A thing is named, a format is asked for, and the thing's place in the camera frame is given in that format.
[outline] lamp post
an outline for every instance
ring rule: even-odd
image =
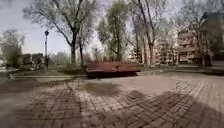
[[[47,57],[47,37],[49,35],[48,30],[45,31],[46,41],[45,41],[45,67],[48,68],[48,57]]]

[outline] paved plaza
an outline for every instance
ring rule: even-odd
[[[9,85],[0,90],[0,127],[223,128],[223,82],[167,74]]]

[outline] brown bench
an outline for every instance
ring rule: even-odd
[[[130,62],[92,62],[87,65],[86,72],[90,76],[129,75],[136,74],[140,69],[136,63]]]

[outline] apartment building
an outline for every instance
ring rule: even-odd
[[[199,47],[193,30],[185,29],[178,33],[179,64],[200,63]]]
[[[136,62],[136,63],[142,63],[142,53],[141,50],[134,48],[130,53],[129,53],[129,61],[130,62]]]
[[[154,47],[155,64],[172,65],[177,61],[177,49],[167,41],[161,41]]]

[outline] white sky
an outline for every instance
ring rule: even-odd
[[[0,35],[10,28],[16,28],[18,31],[26,36],[23,53],[44,53],[45,28],[39,25],[31,24],[30,21],[23,19],[23,8],[29,5],[31,0],[14,0],[11,4],[1,4],[0,0]],[[99,0],[101,8],[100,13],[104,12],[113,0]],[[180,6],[181,0],[169,0],[171,2],[169,11],[176,10]],[[89,51],[92,47],[100,47],[97,34],[94,34],[94,39],[87,48]],[[70,53],[70,48],[66,44],[64,38],[54,31],[50,31],[48,38],[49,53],[57,53],[59,51]]]

